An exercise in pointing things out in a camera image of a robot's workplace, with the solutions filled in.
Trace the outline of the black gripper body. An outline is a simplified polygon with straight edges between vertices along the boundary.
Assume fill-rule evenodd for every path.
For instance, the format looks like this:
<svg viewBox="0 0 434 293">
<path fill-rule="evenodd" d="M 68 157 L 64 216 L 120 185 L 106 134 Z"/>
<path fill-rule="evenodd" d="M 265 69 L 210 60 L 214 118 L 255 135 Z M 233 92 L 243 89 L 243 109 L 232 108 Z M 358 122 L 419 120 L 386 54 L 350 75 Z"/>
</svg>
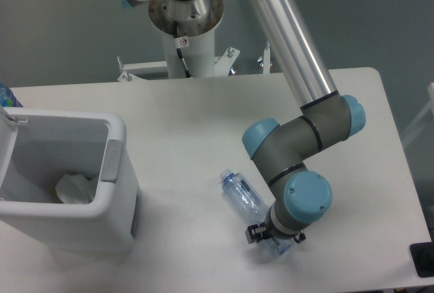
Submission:
<svg viewBox="0 0 434 293">
<path fill-rule="evenodd" d="M 272 224 L 263 224 L 262 226 L 265 228 L 263 234 L 264 239 L 277 238 L 281 240 L 290 240 L 300 233 L 300 231 L 291 229 L 282 231 Z"/>
</svg>

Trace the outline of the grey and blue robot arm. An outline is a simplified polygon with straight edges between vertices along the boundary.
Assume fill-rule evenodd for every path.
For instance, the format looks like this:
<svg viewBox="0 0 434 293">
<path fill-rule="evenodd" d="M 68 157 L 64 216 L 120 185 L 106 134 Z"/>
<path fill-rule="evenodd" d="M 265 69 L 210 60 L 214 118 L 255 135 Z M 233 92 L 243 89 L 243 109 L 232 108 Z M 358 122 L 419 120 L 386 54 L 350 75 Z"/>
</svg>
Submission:
<svg viewBox="0 0 434 293">
<path fill-rule="evenodd" d="M 125 8 L 148 7 L 164 42 L 166 73 L 171 79 L 217 75 L 214 34 L 222 0 L 119 0 Z M 272 239 L 304 240 L 332 202 L 329 182 L 305 161 L 360 132 L 366 114 L 358 100 L 342 95 L 321 60 L 294 0 L 250 0 L 254 14 L 275 50 L 281 80 L 288 85 L 290 118 L 253 123 L 242 143 L 274 197 L 260 221 L 246 229 L 250 243 Z"/>
</svg>

